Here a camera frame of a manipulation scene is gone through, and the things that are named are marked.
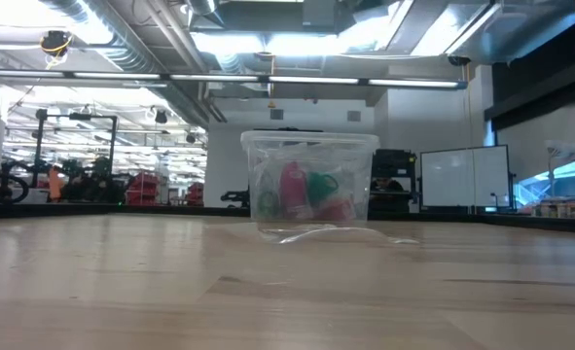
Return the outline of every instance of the pipe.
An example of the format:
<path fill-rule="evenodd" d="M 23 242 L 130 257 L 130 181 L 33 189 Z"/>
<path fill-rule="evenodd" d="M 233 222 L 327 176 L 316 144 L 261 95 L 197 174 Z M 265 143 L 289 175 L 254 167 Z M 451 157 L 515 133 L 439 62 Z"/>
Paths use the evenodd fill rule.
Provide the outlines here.
<path fill-rule="evenodd" d="M 91 18 L 98 18 L 114 34 L 114 40 L 110 44 L 126 48 L 125 50 L 106 51 L 101 54 L 123 71 L 135 73 L 165 71 L 163 65 L 107 1 L 40 0 L 40 2 L 50 9 L 72 18 L 77 23 L 85 24 L 90 22 Z M 198 101 L 190 97 L 181 87 L 168 85 L 168 87 L 150 87 L 149 90 L 166 99 L 178 115 L 186 118 L 187 123 L 207 127 L 208 117 L 199 108 Z"/>
<path fill-rule="evenodd" d="M 216 60 L 223 72 L 234 75 L 256 75 L 257 72 L 247 70 L 244 63 L 239 58 L 237 53 L 220 53 L 216 54 Z M 243 87 L 250 88 L 255 91 L 266 91 L 267 84 L 260 83 L 244 83 Z"/>
<path fill-rule="evenodd" d="M 200 55 L 198 54 L 198 51 L 194 44 L 194 40 L 190 35 L 190 32 L 181 28 L 179 21 L 172 15 L 172 12 L 168 8 L 168 6 L 166 6 L 163 0 L 151 0 L 151 1 L 156 6 L 156 8 L 162 12 L 162 15 L 166 18 L 168 24 L 170 24 L 172 31 L 174 31 L 175 35 L 179 38 L 179 40 L 181 40 L 185 48 L 188 49 L 188 52 L 192 56 L 193 62 L 195 63 L 195 64 L 188 63 L 188 65 L 190 65 L 191 67 L 195 67 L 199 72 L 203 73 L 207 72 L 207 67 L 205 66 L 204 61 L 202 60 Z"/>
<path fill-rule="evenodd" d="M 81 44 L 81 43 L 71 43 L 69 46 L 71 49 L 77 50 L 124 50 L 123 47 L 114 47 L 110 45 L 100 45 L 100 44 Z M 29 44 L 25 42 L 6 42 L 0 41 L 0 50 L 10 51 L 10 50 L 40 50 L 41 46 L 36 44 Z"/>
<path fill-rule="evenodd" d="M 158 25 L 158 28 L 162 31 L 163 35 L 166 37 L 168 42 L 170 42 L 172 47 L 177 51 L 177 53 L 179 53 L 179 55 L 181 56 L 181 58 L 183 58 L 183 60 L 186 62 L 186 64 L 190 67 L 193 67 L 197 70 L 200 70 L 197 63 L 194 61 L 194 58 L 192 57 L 191 53 L 187 50 L 187 48 L 184 48 L 181 45 L 181 42 L 177 41 L 177 39 L 175 39 L 172 32 L 170 30 L 168 30 L 166 23 L 160 17 L 158 12 L 155 11 L 155 9 L 153 8 L 153 5 L 151 5 L 150 0 L 144 0 L 144 1 L 142 1 L 142 3 L 144 4 L 144 7 L 147 9 L 149 16 Z"/>
<path fill-rule="evenodd" d="M 207 67 L 205 66 L 202 58 L 200 58 L 198 55 L 198 51 L 192 36 L 190 36 L 190 33 L 187 30 L 181 28 L 179 22 L 172 15 L 170 9 L 163 3 L 163 0 L 143 0 L 143 2 L 153 21 L 158 25 L 158 28 L 162 31 L 168 42 L 170 42 L 172 47 L 179 53 L 179 55 L 181 55 L 186 64 L 197 69 L 197 71 L 201 73 L 207 72 Z M 170 28 L 172 31 L 174 31 L 175 35 L 177 35 L 180 41 L 177 41 L 177 39 L 172 36 L 172 33 L 170 30 L 168 30 L 166 23 L 163 22 L 158 12 L 153 8 L 151 2 L 155 4 L 158 10 L 165 16 L 168 24 L 170 24 Z M 212 116 L 218 122 L 224 122 L 221 118 L 222 115 L 216 114 L 214 112 L 215 106 L 214 109 L 207 108 L 202 99 L 199 99 L 198 101 L 200 101 L 199 107 L 205 114 Z"/>

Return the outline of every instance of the ceiling lamp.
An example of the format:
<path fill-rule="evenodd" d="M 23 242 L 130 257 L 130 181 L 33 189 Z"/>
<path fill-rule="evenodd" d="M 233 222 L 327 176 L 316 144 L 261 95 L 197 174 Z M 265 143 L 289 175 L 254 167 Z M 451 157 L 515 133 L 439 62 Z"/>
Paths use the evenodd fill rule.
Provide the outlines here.
<path fill-rule="evenodd" d="M 309 84 L 336 84 L 357 85 L 356 78 L 322 78 L 322 77 L 270 77 L 271 83 L 309 83 Z"/>
<path fill-rule="evenodd" d="M 339 54 L 342 49 L 337 35 L 275 34 L 266 50 L 280 56 Z"/>
<path fill-rule="evenodd" d="M 52 71 L 31 71 L 31 70 L 5 70 L 5 69 L 0 69 L 0 77 L 64 78 L 64 73 L 62 73 L 62 72 L 52 72 Z"/>
<path fill-rule="evenodd" d="M 399 79 L 370 79 L 369 85 L 374 87 L 397 88 L 459 88 L 459 82 L 418 81 Z"/>
<path fill-rule="evenodd" d="M 155 114 L 155 123 L 168 123 L 165 110 L 158 110 Z"/>
<path fill-rule="evenodd" d="M 77 72 L 75 76 L 84 79 L 129 79 L 129 80 L 159 80 L 159 74 L 147 73 L 101 73 Z"/>
<path fill-rule="evenodd" d="M 242 76 L 242 75 L 194 75 L 194 74 L 172 74 L 172 80 L 180 81 L 204 81 L 204 82 L 228 82 L 228 83 L 256 83 L 259 78 L 256 76 Z"/>
<path fill-rule="evenodd" d="M 264 44 L 257 34 L 191 33 L 197 49 L 202 53 L 259 53 Z"/>
<path fill-rule="evenodd" d="M 434 21 L 411 55 L 433 56 L 453 53 L 480 29 L 497 11 L 500 4 L 481 5 L 466 22 L 461 21 L 462 8 L 468 5 L 451 4 Z"/>

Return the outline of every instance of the ceiling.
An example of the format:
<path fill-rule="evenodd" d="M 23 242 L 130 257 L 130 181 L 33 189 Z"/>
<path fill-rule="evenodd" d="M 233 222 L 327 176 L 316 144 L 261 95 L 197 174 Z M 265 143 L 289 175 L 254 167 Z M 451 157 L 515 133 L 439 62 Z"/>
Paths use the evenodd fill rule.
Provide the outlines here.
<path fill-rule="evenodd" d="M 97 3 L 96 0 L 58 2 L 73 4 L 74 1 Z M 329 1 L 319 0 L 316 4 L 328 5 Z M 165 5 L 174 21 L 168 20 L 168 14 L 160 8 L 154 9 L 156 12 L 151 14 L 147 4 L 154 7 L 159 2 Z M 63 30 L 72 32 L 75 39 L 69 54 L 60 64 L 52 67 L 53 70 L 125 70 L 116 59 L 112 59 L 111 54 L 108 55 L 112 50 L 119 49 L 109 43 L 112 38 L 116 39 L 111 33 L 112 26 L 109 26 L 114 24 L 106 23 L 108 25 L 104 26 L 99 19 L 104 14 L 94 13 L 89 17 L 89 24 L 98 24 L 87 25 L 75 22 L 71 16 L 52 11 L 45 3 L 52 1 L 0 2 L 0 68 L 45 69 L 52 58 L 41 51 L 39 41 L 48 30 Z M 475 64 L 489 64 L 524 56 L 575 23 L 575 1 L 560 0 L 492 3 L 487 0 L 343 0 L 331 4 L 346 6 L 338 11 L 334 21 L 317 26 L 303 24 L 303 14 L 308 11 L 308 3 L 303 1 L 223 1 L 216 13 L 223 21 L 222 26 L 216 25 L 210 17 L 193 15 L 189 7 L 181 11 L 182 4 L 181 0 L 107 0 L 101 6 L 105 6 L 102 8 L 107 13 L 105 15 L 118 19 L 116 25 L 128 30 L 128 36 L 118 38 L 120 40 L 116 45 L 134 43 L 136 49 L 144 50 L 157 64 L 154 69 L 177 73 L 222 71 L 225 69 L 224 56 L 228 56 L 236 59 L 238 69 L 246 74 L 268 74 L 273 71 L 274 74 L 290 76 L 459 80 L 462 78 L 461 69 L 451 65 L 445 54 L 439 53 L 451 43 L 458 42 L 453 39 L 467 33 L 473 26 L 476 30 L 452 54 L 468 56 Z M 384 32 L 378 30 L 380 24 L 383 28 L 387 25 L 392 27 L 393 19 L 399 16 L 397 14 L 403 8 L 406 9 L 405 16 L 397 23 L 395 34 L 387 38 L 388 45 L 380 46 L 384 38 L 380 36 Z M 382 17 L 363 19 L 363 14 L 370 16 L 379 13 L 380 9 Z M 496 11 L 487 17 L 485 14 L 493 9 Z M 327 15 L 324 13 L 314 15 L 328 19 L 328 16 L 323 16 Z M 183 39 L 187 37 L 191 41 L 188 43 L 191 45 L 183 41 L 181 33 Z M 283 45 L 279 46 L 277 38 L 289 40 L 281 41 Z M 324 46 L 327 42 L 333 44 L 328 47 L 330 49 Z M 276 54 L 273 63 L 266 54 L 257 54 L 269 49 Z M 188 107 L 191 105 L 189 103 L 181 103 L 184 97 L 198 103 L 211 101 L 211 96 L 255 98 L 267 97 L 269 93 L 268 87 L 259 84 L 209 84 L 208 88 L 208 93 L 204 93 L 204 85 L 187 83 L 178 86 L 174 92 L 169 90 L 167 94 L 155 94 L 163 91 L 163 87 L 108 81 L 0 79 L 0 89 L 4 91 L 9 105 L 20 102 L 12 108 L 9 116 L 9 140 L 14 144 L 6 149 L 7 156 L 30 159 L 31 156 L 20 156 L 13 150 L 22 150 L 24 152 L 19 153 L 23 155 L 33 151 L 33 147 L 27 144 L 33 143 L 29 128 L 36 125 L 36 109 L 51 108 L 62 112 L 84 110 L 117 115 L 121 121 L 120 130 L 133 131 L 120 133 L 126 141 L 119 140 L 119 144 L 128 146 L 128 152 L 118 152 L 115 156 L 116 166 L 120 170 L 141 165 L 153 167 L 147 162 L 154 163 L 154 157 L 163 155 L 167 150 L 170 151 L 167 161 L 186 164 L 173 165 L 174 173 L 182 176 L 202 174 L 206 136 L 202 128 L 190 124 L 187 109 L 192 107 Z M 179 98 L 177 91 L 185 92 L 186 96 Z M 360 99 L 374 105 L 383 92 L 382 87 L 286 84 L 274 85 L 272 97 Z M 167 124 L 156 125 L 152 122 L 152 107 L 153 111 L 162 109 L 168 112 Z M 93 121 L 90 126 L 96 129 L 108 127 L 100 121 Z M 78 126 L 60 125 L 59 121 L 52 120 L 48 121 L 47 127 Z M 167 129 L 170 134 L 155 134 L 156 129 Z M 197 137 L 194 145 L 186 145 L 182 141 L 189 133 Z M 85 130 L 46 132 L 46 142 L 98 146 L 95 135 L 101 134 Z M 78 154 L 73 147 L 48 148 L 56 151 L 55 158 Z"/>

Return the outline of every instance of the wooden table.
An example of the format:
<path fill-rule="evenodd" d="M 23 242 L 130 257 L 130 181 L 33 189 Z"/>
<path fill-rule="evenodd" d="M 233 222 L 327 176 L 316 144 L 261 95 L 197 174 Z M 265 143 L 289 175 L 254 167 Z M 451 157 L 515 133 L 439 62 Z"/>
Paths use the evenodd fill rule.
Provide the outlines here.
<path fill-rule="evenodd" d="M 0 350 L 575 350 L 575 234 L 242 219 L 0 220 Z"/>

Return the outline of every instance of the fluorescent light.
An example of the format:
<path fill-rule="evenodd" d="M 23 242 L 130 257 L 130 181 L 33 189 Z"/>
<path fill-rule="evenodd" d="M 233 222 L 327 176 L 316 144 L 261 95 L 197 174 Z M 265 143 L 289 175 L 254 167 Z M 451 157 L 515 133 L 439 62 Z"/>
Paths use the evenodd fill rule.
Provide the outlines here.
<path fill-rule="evenodd" d="M 86 79 L 120 79 L 120 80 L 159 80 L 159 74 L 145 73 L 100 73 L 100 72 L 78 72 L 77 78 Z"/>
<path fill-rule="evenodd" d="M 383 31 L 383 35 L 377 40 L 376 50 L 386 49 L 388 45 L 393 40 L 395 33 L 404 22 L 406 15 L 411 10 L 413 6 L 413 0 L 404 0 L 399 9 L 397 8 L 398 3 L 389 5 L 388 14 L 392 17 L 392 20 L 388 23 L 388 26 Z"/>
<path fill-rule="evenodd" d="M 407 87 L 407 88 L 457 88 L 458 82 L 411 81 L 396 79 L 370 79 L 369 85 L 377 87 Z"/>
<path fill-rule="evenodd" d="M 267 51 L 282 56 L 308 56 L 339 54 L 343 49 L 337 35 L 275 34 L 271 36 Z"/>
<path fill-rule="evenodd" d="M 494 4 L 483 16 L 471 25 L 464 34 L 462 34 L 447 50 L 445 53 L 450 54 L 458 50 L 478 29 L 480 29 L 490 18 L 492 18 L 501 9 L 500 4 Z"/>
<path fill-rule="evenodd" d="M 197 49 L 203 53 L 260 53 L 265 50 L 257 34 L 191 34 Z"/>
<path fill-rule="evenodd" d="M 272 83 L 313 83 L 356 85 L 356 78 L 321 78 L 321 77 L 270 77 Z"/>
<path fill-rule="evenodd" d="M 36 147 L 36 142 L 13 142 L 4 141 L 4 146 L 7 147 Z M 46 143 L 41 144 L 43 148 L 49 149 L 65 149 L 65 150 L 90 150 L 90 149 L 109 149 L 110 145 L 102 144 L 64 144 L 64 143 Z M 159 146 L 154 150 L 154 146 L 122 146 L 115 145 L 115 151 L 121 152 L 146 152 L 146 153 L 163 153 L 164 151 L 174 152 L 205 152 L 201 147 L 194 146 Z"/>
<path fill-rule="evenodd" d="M 127 142 L 128 143 L 128 145 L 123 145 L 123 146 L 137 146 L 138 145 L 137 143 L 131 142 L 131 141 L 129 141 L 129 140 L 127 140 L 121 136 L 118 136 L 118 135 L 116 136 L 116 139 L 121 141 L 121 142 Z"/>
<path fill-rule="evenodd" d="M 91 130 L 96 129 L 95 126 L 92 126 L 92 125 L 90 125 L 90 124 L 87 123 L 87 122 L 77 122 L 77 125 L 81 125 L 81 126 L 87 128 L 87 129 L 91 129 Z"/>
<path fill-rule="evenodd" d="M 63 78 L 62 72 L 51 71 L 29 71 L 29 70 L 1 70 L 0 77 L 20 77 L 20 78 Z"/>
<path fill-rule="evenodd" d="M 16 130 L 16 131 L 37 131 L 38 126 L 8 126 L 6 127 L 8 130 Z M 52 131 L 59 131 L 59 132 L 108 132 L 110 129 L 108 128 L 92 128 L 92 129 L 81 129 L 81 128 L 73 128 L 73 127 L 45 127 L 43 128 L 45 132 L 52 132 Z"/>
<path fill-rule="evenodd" d="M 117 133 L 167 134 L 165 130 L 118 130 Z"/>
<path fill-rule="evenodd" d="M 188 74 L 173 74 L 170 76 L 172 80 L 195 81 L 195 82 L 258 82 L 259 77 L 256 76 L 240 76 L 240 75 L 188 75 Z"/>

